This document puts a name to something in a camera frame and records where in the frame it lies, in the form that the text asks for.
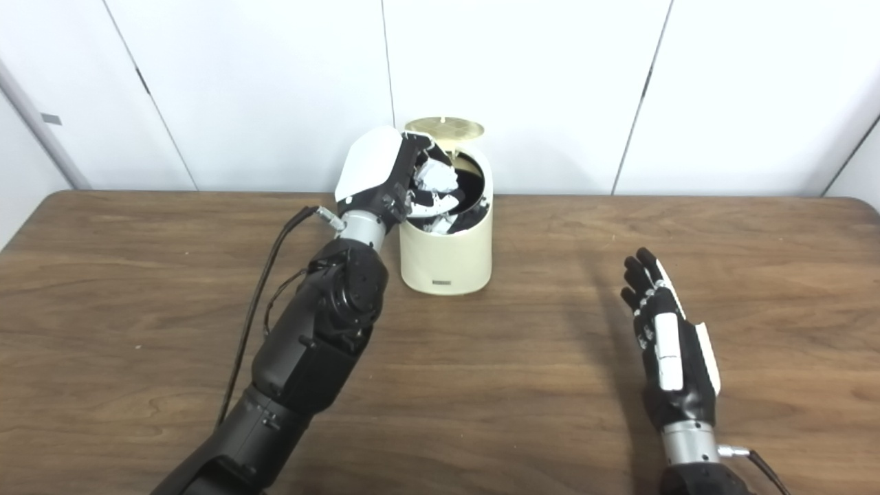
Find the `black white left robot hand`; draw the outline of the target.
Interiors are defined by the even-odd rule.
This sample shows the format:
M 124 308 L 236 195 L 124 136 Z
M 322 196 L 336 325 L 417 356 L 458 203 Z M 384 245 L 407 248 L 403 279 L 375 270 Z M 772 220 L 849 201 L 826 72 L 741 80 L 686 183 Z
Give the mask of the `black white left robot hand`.
M 367 213 L 388 234 L 407 219 L 431 219 L 465 201 L 452 160 L 428 133 L 379 126 L 349 148 L 334 191 L 337 212 Z

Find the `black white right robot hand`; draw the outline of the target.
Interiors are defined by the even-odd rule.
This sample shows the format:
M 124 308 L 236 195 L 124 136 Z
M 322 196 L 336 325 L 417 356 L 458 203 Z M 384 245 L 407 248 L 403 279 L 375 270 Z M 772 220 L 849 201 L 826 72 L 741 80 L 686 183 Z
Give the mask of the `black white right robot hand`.
M 657 430 L 681 421 L 716 426 L 721 380 L 705 324 L 688 320 L 672 279 L 648 248 L 626 257 L 624 267 L 620 298 L 634 317 L 648 419 Z

